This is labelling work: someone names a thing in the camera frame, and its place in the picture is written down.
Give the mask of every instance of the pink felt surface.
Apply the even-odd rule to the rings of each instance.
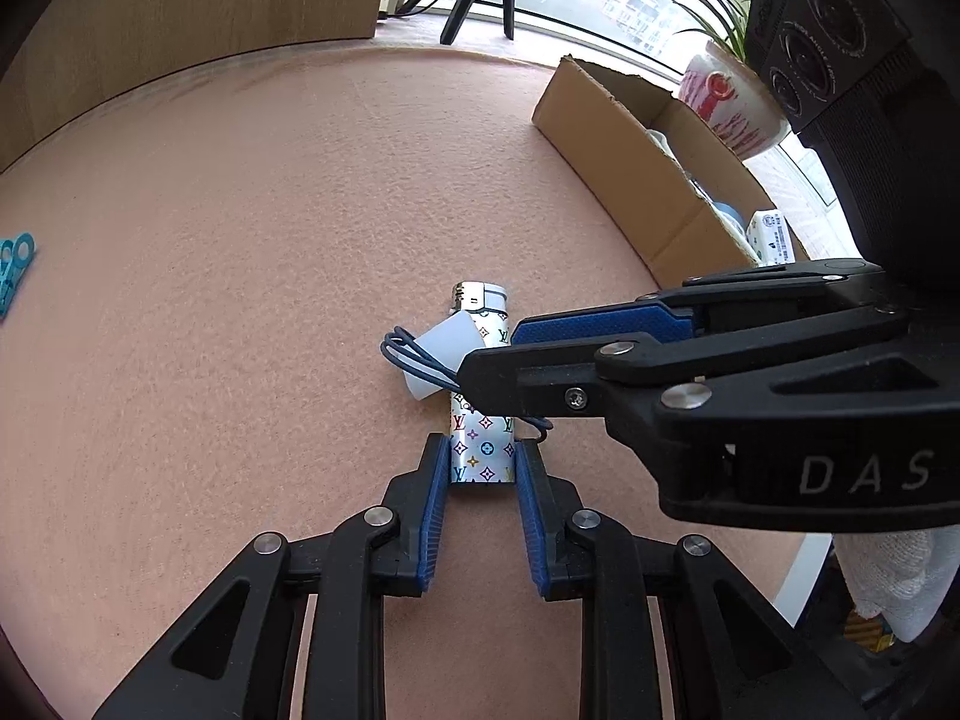
[[[0,175],[37,258],[0,326],[0,623],[88,718],[256,533],[323,533],[445,429],[377,350],[452,285],[514,317],[654,283],[530,124],[550,71],[456,52],[265,52],[107,103]],[[635,533],[693,528],[597,421],[552,472]],[[771,596],[798,536],[696,527]],[[390,716],[576,716],[579,607],[531,585],[508,488],[450,496],[437,578],[388,600]]]

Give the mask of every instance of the cardboard box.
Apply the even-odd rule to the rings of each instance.
[[[536,127],[613,217],[662,288],[757,264],[712,205],[647,135],[664,133],[680,165],[745,221],[774,208],[757,180],[680,100],[639,76],[563,57],[536,105]],[[808,259],[791,233],[795,257]]]

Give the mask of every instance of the red and white pot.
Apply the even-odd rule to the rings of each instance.
[[[713,41],[686,66],[678,97],[740,159],[776,146],[790,132],[757,74]]]

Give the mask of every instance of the lighter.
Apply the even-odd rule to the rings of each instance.
[[[507,346],[507,293],[496,284],[462,281],[453,288],[453,310],[466,311],[485,346]],[[450,481],[512,482],[514,419],[485,416],[455,392],[450,396]]]

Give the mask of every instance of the screw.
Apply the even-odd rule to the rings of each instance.
[[[393,518],[394,513],[386,506],[373,506],[363,512],[363,521],[368,525],[373,525],[374,528],[387,525]]]
[[[636,344],[633,341],[614,341],[613,343],[608,343],[606,346],[600,347],[600,354],[606,355],[608,357],[613,357],[616,354],[626,354]]]
[[[587,408],[587,394],[579,386],[572,386],[566,391],[563,398],[566,400],[566,405],[570,406],[575,412]]]
[[[261,533],[253,540],[253,549],[260,555],[272,555],[283,546],[279,533]]]
[[[713,390],[700,382],[678,384],[665,389],[661,403],[669,409],[699,409],[713,396]]]
[[[593,509],[580,509],[579,512],[573,512],[573,524],[578,528],[589,531],[600,524],[600,515]]]
[[[693,557],[709,555],[709,551],[712,549],[713,545],[710,543],[710,539],[706,536],[700,536],[699,533],[693,533],[692,536],[685,536],[683,539],[683,550]]]

